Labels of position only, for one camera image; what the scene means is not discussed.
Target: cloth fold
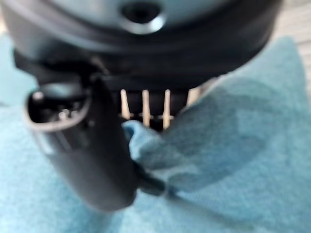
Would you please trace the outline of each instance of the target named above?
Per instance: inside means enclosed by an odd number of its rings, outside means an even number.
[[[138,192],[123,211],[87,209],[21,118],[19,107],[0,108],[1,233],[311,229],[311,113],[304,69],[289,38],[216,81],[162,134],[124,123],[133,159],[174,187],[175,196]]]

